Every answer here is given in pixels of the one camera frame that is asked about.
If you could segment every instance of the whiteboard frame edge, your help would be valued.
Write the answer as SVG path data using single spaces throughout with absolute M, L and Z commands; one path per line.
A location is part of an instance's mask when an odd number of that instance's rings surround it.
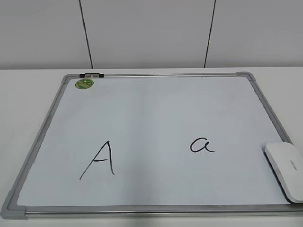
M 63 77 L 58 92 L 21 167 L 21 170 L 3 203 L 0 215 L 4 219 L 27 218 L 81 218 L 81 217 L 168 217 L 168 216 L 255 216 L 255 215 L 302 215 L 303 204 L 269 205 L 156 205 L 156 206 L 19 206 L 17 200 L 27 174 L 36 158 L 54 113 L 67 84 L 80 74 Z M 172 73 L 172 74 L 105 74 L 103 78 L 131 77 L 246 77 L 260 99 L 268 116 L 283 142 L 292 143 L 261 89 L 250 72 L 236 73 Z

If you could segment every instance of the black marker writing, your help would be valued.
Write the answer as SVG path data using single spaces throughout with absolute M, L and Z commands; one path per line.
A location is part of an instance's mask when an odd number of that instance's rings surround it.
M 202 147 L 201 149 L 199 149 L 199 150 L 193 150 L 193 145 L 194 145 L 198 140 L 207 140 L 207 138 L 201 137 L 201 138 L 196 139 L 194 142 L 192 142 L 192 144 L 189 146 L 189 148 L 190 148 L 190 150 L 191 150 L 192 152 L 196 153 L 196 152 L 199 152 L 199 151 L 201 151 L 201 150 L 203 150 L 203 149 L 205 149 L 205 150 L 207 150 L 207 151 L 209 151 L 209 152 L 214 152 L 214 151 L 209 150 L 209 149 L 207 148 L 207 145 L 209 144 L 209 142 L 206 142 L 205 145 L 204 145 L 204 147 Z
M 112 171 L 112 174 L 114 174 L 114 171 L 113 171 L 113 165 L 112 165 L 112 149 L 110 148 L 110 144 L 109 144 L 109 141 L 107 141 L 105 144 L 103 144 L 103 146 L 101 147 L 101 149 L 98 151 L 98 153 L 94 156 L 93 160 L 90 162 L 90 164 L 86 167 L 86 169 L 84 170 L 84 172 L 82 173 L 81 177 L 79 180 L 81 180 L 81 178 L 83 177 L 83 175 L 85 174 L 85 172 L 87 171 L 87 169 L 90 167 L 90 165 L 93 163 L 93 162 L 103 162 L 103 161 L 107 161 L 107 159 L 100 159 L 100 160 L 96 160 L 96 157 L 98 156 L 98 154 L 100 153 L 100 151 L 103 149 L 103 147 L 105 147 L 105 145 L 108 146 L 108 149 L 109 149 L 109 162 L 110 162 L 110 170 Z

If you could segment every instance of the whiteboard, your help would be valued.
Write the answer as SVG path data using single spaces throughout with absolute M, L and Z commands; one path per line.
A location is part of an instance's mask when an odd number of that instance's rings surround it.
M 17 205 L 288 203 L 262 151 L 282 140 L 247 78 L 92 78 L 84 90 L 78 80 Z

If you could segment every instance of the black vertical line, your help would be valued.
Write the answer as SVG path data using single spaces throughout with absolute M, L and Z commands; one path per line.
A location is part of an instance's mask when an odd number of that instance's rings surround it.
M 81 0 L 79 0 L 79 6 L 80 6 L 80 11 L 81 11 L 81 16 L 82 16 L 82 22 L 83 22 L 83 28 L 84 28 L 85 38 L 86 38 L 87 49 L 89 50 L 90 66 L 91 66 L 92 69 L 94 69 L 94 67 L 93 67 L 93 61 L 91 59 L 91 54 L 90 54 L 89 39 L 87 37 L 87 32 L 86 32 L 86 27 L 85 27 L 85 22 L 84 22 L 84 16 L 83 16 L 83 10 L 82 10 L 82 5 L 81 5 Z
M 214 21 L 214 9 L 213 9 L 212 21 L 210 23 L 209 36 L 208 36 L 208 42 L 207 42 L 207 49 L 206 49 L 206 55 L 205 55 L 205 61 L 204 61 L 204 68 L 205 68 L 205 65 L 206 65 L 206 59 L 207 59 L 207 54 L 208 54 L 210 35 L 212 33 L 212 28 L 213 28 L 213 21 Z

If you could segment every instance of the gray plastic corner piece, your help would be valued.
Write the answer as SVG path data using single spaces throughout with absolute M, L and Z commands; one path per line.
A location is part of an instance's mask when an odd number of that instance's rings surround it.
M 250 72 L 236 72 L 237 76 L 246 77 L 249 81 L 256 81 L 255 77 Z
M 77 79 L 79 78 L 79 74 L 67 74 L 63 77 L 61 83 L 67 84 L 71 79 Z
M 27 219 L 27 217 L 25 216 L 25 210 L 26 210 L 25 206 L 18 206 L 17 204 L 13 204 L 13 205 L 9 204 L 9 202 L 13 197 L 13 194 L 14 194 L 13 191 L 9 191 L 3 203 L 0 216 L 3 219 Z

